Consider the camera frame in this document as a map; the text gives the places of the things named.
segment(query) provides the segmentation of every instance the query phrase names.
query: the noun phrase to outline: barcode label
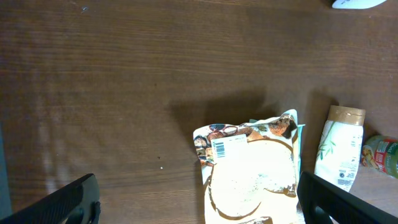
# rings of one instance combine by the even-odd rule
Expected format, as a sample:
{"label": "barcode label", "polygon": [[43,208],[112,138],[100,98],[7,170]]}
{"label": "barcode label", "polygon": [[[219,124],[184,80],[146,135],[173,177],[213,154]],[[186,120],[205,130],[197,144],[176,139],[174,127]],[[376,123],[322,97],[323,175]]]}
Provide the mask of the barcode label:
{"label": "barcode label", "polygon": [[216,147],[217,157],[218,158],[225,157],[225,147],[224,147],[224,143],[223,142],[216,143],[214,145],[214,147]]}
{"label": "barcode label", "polygon": [[248,146],[245,134],[211,140],[214,162],[222,159],[239,159]]}

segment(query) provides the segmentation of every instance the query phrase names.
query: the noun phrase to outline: food package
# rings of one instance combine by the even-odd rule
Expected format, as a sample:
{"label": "food package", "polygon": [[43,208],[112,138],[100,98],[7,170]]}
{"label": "food package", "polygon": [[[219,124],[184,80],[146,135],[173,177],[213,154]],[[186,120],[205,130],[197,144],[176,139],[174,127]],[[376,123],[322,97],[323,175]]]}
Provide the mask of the food package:
{"label": "food package", "polygon": [[300,172],[297,112],[193,132],[206,224],[295,223]]}

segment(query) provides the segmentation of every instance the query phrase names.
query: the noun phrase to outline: black object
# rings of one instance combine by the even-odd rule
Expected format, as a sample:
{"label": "black object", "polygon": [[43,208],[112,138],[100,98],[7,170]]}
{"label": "black object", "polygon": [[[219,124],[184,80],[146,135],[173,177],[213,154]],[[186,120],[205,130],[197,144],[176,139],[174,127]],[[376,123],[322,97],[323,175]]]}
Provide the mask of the black object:
{"label": "black object", "polygon": [[297,188],[305,223],[398,223],[398,218],[341,190],[322,178],[303,172]]}
{"label": "black object", "polygon": [[94,174],[46,196],[33,205],[0,221],[0,224],[61,223],[97,224],[100,217],[100,190]]}

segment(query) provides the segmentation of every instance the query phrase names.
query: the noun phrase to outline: black plastic part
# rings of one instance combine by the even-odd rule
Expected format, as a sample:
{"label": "black plastic part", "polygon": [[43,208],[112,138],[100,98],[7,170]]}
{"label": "black plastic part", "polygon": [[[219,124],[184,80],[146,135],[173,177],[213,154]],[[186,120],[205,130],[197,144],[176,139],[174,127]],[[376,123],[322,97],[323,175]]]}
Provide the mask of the black plastic part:
{"label": "black plastic part", "polygon": [[322,178],[303,172],[297,188],[306,224],[398,223],[398,218],[362,201]]}
{"label": "black plastic part", "polygon": [[[83,200],[82,183],[94,174],[86,174],[78,180],[46,196],[33,205],[0,221],[0,224],[15,223],[60,223],[81,204]],[[79,223],[81,214],[71,214],[71,221]]]}
{"label": "black plastic part", "polygon": [[101,203],[96,202],[94,204],[94,216],[91,221],[91,224],[98,224],[98,221],[100,220],[100,213],[101,213]]}

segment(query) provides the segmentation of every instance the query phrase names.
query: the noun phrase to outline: green leaf print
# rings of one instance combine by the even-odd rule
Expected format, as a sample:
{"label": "green leaf print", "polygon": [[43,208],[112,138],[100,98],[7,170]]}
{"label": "green leaf print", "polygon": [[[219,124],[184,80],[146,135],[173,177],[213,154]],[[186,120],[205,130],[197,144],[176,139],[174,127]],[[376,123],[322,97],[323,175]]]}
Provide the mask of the green leaf print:
{"label": "green leaf print", "polygon": [[330,138],[330,133],[331,133],[331,130],[333,129],[333,126],[335,125],[335,123],[336,123],[336,121],[332,122],[325,138],[323,138],[323,141],[320,143],[320,145],[318,147],[317,157],[320,156],[321,160],[323,160],[323,152],[324,151],[326,151],[325,157],[329,154],[329,152],[331,152],[333,154],[333,146],[336,146],[336,144],[332,140],[328,140],[328,138]]}

